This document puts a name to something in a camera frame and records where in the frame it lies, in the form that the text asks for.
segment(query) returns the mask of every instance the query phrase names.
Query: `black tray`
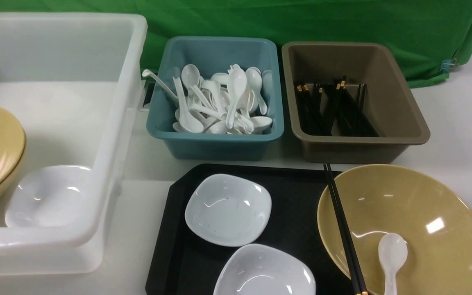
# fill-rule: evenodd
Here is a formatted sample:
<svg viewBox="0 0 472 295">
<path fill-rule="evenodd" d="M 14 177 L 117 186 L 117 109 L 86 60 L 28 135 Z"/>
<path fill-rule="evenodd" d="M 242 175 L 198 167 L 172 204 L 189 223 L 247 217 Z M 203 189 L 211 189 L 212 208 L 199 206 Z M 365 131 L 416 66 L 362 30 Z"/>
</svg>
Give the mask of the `black tray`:
<svg viewBox="0 0 472 295">
<path fill-rule="evenodd" d="M 289 253 L 305 263 L 316 279 L 318 295 L 353 294 L 351 281 L 327 254 L 316 223 L 316 210 L 327 186 L 322 170 L 296 170 L 202 164 L 170 189 L 152 256 L 148 295 L 211 295 L 221 270 L 237 248 L 214 245 L 185 223 L 185 207 L 208 176 L 231 174 L 264 186 L 272 198 L 267 227 L 255 241 Z"/>
</svg>

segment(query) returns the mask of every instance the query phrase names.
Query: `white table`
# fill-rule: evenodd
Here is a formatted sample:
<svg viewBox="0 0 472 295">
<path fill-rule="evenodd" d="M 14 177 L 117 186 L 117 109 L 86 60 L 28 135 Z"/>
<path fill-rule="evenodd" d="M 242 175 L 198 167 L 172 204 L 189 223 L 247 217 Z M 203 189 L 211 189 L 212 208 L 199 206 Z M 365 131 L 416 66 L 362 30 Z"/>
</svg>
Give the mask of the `white table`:
<svg viewBox="0 0 472 295">
<path fill-rule="evenodd" d="M 445 183 L 472 208 L 472 59 L 439 86 L 413 94 L 431 129 L 431 139 L 410 147 L 395 164 Z M 125 165 L 123 194 L 114 213 L 103 264 L 93 273 L 0 277 L 0 295 L 144 295 L 168 187 L 198 161 L 178 161 L 163 142 L 148 135 L 139 113 Z M 299 144 L 286 126 L 263 161 L 238 165 L 321 169 L 300 158 Z M 335 170 L 352 166 L 334 165 Z"/>
</svg>

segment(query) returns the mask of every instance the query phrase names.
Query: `green backdrop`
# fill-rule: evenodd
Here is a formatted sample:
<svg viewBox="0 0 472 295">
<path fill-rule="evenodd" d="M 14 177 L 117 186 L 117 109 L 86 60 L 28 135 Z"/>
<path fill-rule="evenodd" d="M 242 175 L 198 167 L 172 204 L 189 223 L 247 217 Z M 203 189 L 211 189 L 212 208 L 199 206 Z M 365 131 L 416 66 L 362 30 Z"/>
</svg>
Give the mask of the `green backdrop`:
<svg viewBox="0 0 472 295">
<path fill-rule="evenodd" d="M 141 65 L 157 70 L 178 35 L 367 41 L 391 49 L 411 86 L 443 81 L 444 59 L 472 53 L 472 0 L 0 0 L 0 11 L 98 11 L 146 17 Z"/>
</svg>

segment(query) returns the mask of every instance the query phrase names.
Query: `white ceramic spoon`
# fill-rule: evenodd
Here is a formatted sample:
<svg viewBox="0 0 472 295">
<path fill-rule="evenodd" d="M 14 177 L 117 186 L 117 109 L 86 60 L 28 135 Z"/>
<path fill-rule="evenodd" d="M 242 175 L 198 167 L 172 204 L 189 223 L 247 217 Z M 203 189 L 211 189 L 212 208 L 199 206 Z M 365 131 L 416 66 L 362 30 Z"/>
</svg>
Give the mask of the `white ceramic spoon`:
<svg viewBox="0 0 472 295">
<path fill-rule="evenodd" d="M 234 121 L 234 125 L 237 125 L 238 121 L 243 124 L 245 133 L 251 134 L 254 132 L 254 123 L 249 118 L 242 114 L 236 113 L 236 121 Z"/>
<path fill-rule="evenodd" d="M 152 71 L 150 71 L 149 69 L 146 69 L 146 70 L 143 71 L 143 73 L 141 73 L 141 76 L 145 77 L 145 78 L 146 77 L 152 77 L 163 88 L 163 90 L 165 90 L 165 92 L 167 92 L 169 97 L 172 99 L 172 102 L 174 103 L 174 105 L 176 107 L 179 106 L 178 96 L 176 96 L 176 94 L 174 94 L 174 92 L 172 92 L 172 90 L 167 86 L 167 84 L 165 84 L 165 82 L 163 82 L 161 79 L 159 79 L 159 77 L 155 73 L 152 73 Z"/>
<path fill-rule="evenodd" d="M 203 124 L 189 112 L 189 107 L 187 107 L 187 103 L 185 102 L 185 92 L 183 92 L 182 81 L 179 78 L 173 78 L 173 80 L 174 86 L 176 86 L 176 93 L 178 94 L 179 124 L 187 132 L 202 133 L 204 130 Z"/>
<path fill-rule="evenodd" d="M 204 96 L 208 99 L 210 105 L 212 106 L 212 109 L 217 111 L 218 110 L 218 107 L 216 107 L 216 104 L 215 104 L 215 101 L 214 99 L 212 98 L 212 93 L 204 88 L 202 88 L 202 93 L 204 94 Z"/>
<path fill-rule="evenodd" d="M 233 129 L 228 129 L 227 134 L 243 134 L 240 130 L 233 128 Z"/>
<path fill-rule="evenodd" d="M 199 104 L 193 104 L 190 106 L 190 109 L 191 110 L 195 110 L 195 111 L 198 111 L 200 113 L 204 113 L 208 116 L 211 116 L 211 118 L 216 118 L 217 120 L 220 120 L 220 121 L 225 121 L 227 119 L 227 114 L 223 114 L 222 116 L 216 112 L 215 110 L 212 110 L 212 109 L 209 109 L 209 108 L 206 108 L 202 105 L 199 105 Z M 234 128 L 238 127 L 239 129 L 245 129 L 245 130 L 248 130 L 248 129 L 254 129 L 254 126 L 252 125 L 252 122 L 250 120 L 245 120 L 245 123 L 242 123 L 242 120 L 236 120 L 234 121 Z"/>
<path fill-rule="evenodd" d="M 202 105 L 204 105 L 207 108 L 214 109 L 214 107 L 210 104 L 209 100 L 205 97 L 202 90 L 200 90 L 198 86 L 193 85 L 191 87 L 191 90 L 193 91 L 194 95 L 198 97 L 199 100 L 202 102 Z"/>
<path fill-rule="evenodd" d="M 229 81 L 229 74 L 228 73 L 215 73 L 210 77 L 212 81 L 218 82 L 220 85 L 227 85 Z"/>
<path fill-rule="evenodd" d="M 214 123 L 216 123 L 216 121 L 219 120 L 218 118 L 215 118 L 213 116 L 209 116 L 208 118 L 205 118 L 198 111 L 190 109 L 190 108 L 189 108 L 189 112 L 203 124 L 204 129 L 208 129 L 209 127 L 211 127 L 211 125 L 213 125 Z M 176 121 L 179 121 L 179 109 L 177 109 L 174 112 L 174 117 L 176 118 Z"/>
<path fill-rule="evenodd" d="M 254 124 L 253 133 L 262 132 L 272 124 L 272 119 L 268 116 L 253 116 L 250 120 Z"/>
<path fill-rule="evenodd" d="M 221 86 L 218 82 L 216 81 L 210 81 L 207 80 L 204 82 L 202 85 L 202 88 L 210 91 L 212 93 L 212 98 L 214 99 L 214 104 L 216 107 L 216 110 L 218 110 L 218 113 L 221 115 L 225 112 L 225 106 L 224 103 L 222 102 L 221 98 Z"/>
<path fill-rule="evenodd" d="M 234 117 L 236 115 L 236 107 L 240 100 L 245 97 L 248 91 L 247 88 L 247 77 L 242 69 L 234 69 L 229 74 L 229 82 L 227 84 L 227 90 L 231 98 L 231 104 L 227 113 L 227 128 L 232 129 L 234 127 Z"/>
<path fill-rule="evenodd" d="M 182 82 L 187 90 L 200 83 L 200 71 L 195 65 L 189 64 L 182 69 Z"/>
<path fill-rule="evenodd" d="M 247 82 L 249 83 L 249 87 L 251 88 L 251 90 L 254 90 L 256 94 L 256 100 L 258 102 L 258 107 L 260 108 L 260 113 L 262 115 L 266 115 L 268 107 L 266 101 L 264 101 L 261 95 L 263 83 L 262 75 L 260 75 L 260 73 L 258 73 L 254 69 L 247 69 L 245 75 L 247 76 Z"/>
<path fill-rule="evenodd" d="M 254 90 L 251 90 L 249 92 L 249 100 L 247 101 L 247 112 L 249 112 L 249 114 L 252 114 L 256 112 L 257 108 L 258 101 L 256 99 L 256 92 Z"/>
<path fill-rule="evenodd" d="M 260 69 L 258 69 L 257 67 L 250 67 L 250 68 L 248 68 L 248 70 L 249 69 L 253 69 L 253 70 L 257 71 L 258 73 L 260 73 L 260 75 L 262 74 L 262 71 L 260 71 Z"/>
<path fill-rule="evenodd" d="M 386 287 L 384 295 L 397 295 L 397 272 L 407 260 L 407 244 L 398 234 L 386 234 L 378 244 L 378 257 L 384 274 Z"/>
<path fill-rule="evenodd" d="M 172 123 L 172 129 L 174 129 L 176 132 L 187 132 L 178 122 Z"/>
<path fill-rule="evenodd" d="M 236 69 L 241 69 L 241 67 L 238 65 L 238 64 L 234 64 L 232 66 L 229 66 L 229 69 L 227 70 L 227 73 L 232 73 L 232 71 L 236 70 Z"/>
<path fill-rule="evenodd" d="M 225 125 L 225 122 L 219 121 L 218 123 L 215 123 L 214 125 L 212 125 L 209 129 L 207 129 L 205 133 L 225 134 L 227 133 L 227 126 Z"/>
<path fill-rule="evenodd" d="M 221 89 L 221 98 L 222 98 L 222 103 L 223 107 L 225 108 L 225 111 L 229 110 L 229 105 L 231 104 L 231 97 L 229 96 L 229 92 Z"/>
<path fill-rule="evenodd" d="M 183 67 L 182 70 L 182 82 L 187 91 L 192 91 L 196 97 L 200 99 L 202 104 L 207 108 L 212 108 L 208 99 L 202 94 L 202 91 L 198 88 L 198 85 L 202 82 L 200 71 L 195 65 L 189 64 Z"/>
<path fill-rule="evenodd" d="M 191 106 L 189 106 L 189 108 L 191 110 L 195 110 L 195 111 L 198 111 L 200 113 L 204 113 L 208 116 L 211 116 L 211 117 L 214 117 L 220 121 L 225 121 L 225 118 L 220 115 L 217 111 L 213 110 L 213 109 L 210 109 L 210 108 L 206 108 L 204 106 L 201 106 L 199 104 L 192 104 Z"/>
</svg>

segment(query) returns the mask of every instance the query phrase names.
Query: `black chopsticks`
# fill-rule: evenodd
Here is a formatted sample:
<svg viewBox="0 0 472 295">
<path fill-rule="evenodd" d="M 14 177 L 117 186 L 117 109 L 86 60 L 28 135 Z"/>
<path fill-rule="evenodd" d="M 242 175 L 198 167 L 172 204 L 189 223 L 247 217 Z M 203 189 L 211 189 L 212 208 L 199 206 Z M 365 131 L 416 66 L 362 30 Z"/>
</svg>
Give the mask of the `black chopsticks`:
<svg viewBox="0 0 472 295">
<path fill-rule="evenodd" d="M 365 280 L 363 280 L 360 263 L 358 262 L 358 256 L 356 255 L 354 244 L 352 243 L 351 232 L 349 231 L 349 226 L 345 219 L 345 213 L 341 206 L 340 196 L 334 180 L 333 170 L 331 170 L 331 165 L 324 164 L 324 170 L 329 187 L 329 193 L 336 213 L 336 221 L 338 222 L 338 229 L 340 230 L 343 250 L 345 250 L 345 256 L 347 258 L 347 266 L 349 267 L 354 293 L 356 295 L 368 295 L 369 293 L 367 293 L 367 288 L 365 287 Z"/>
</svg>

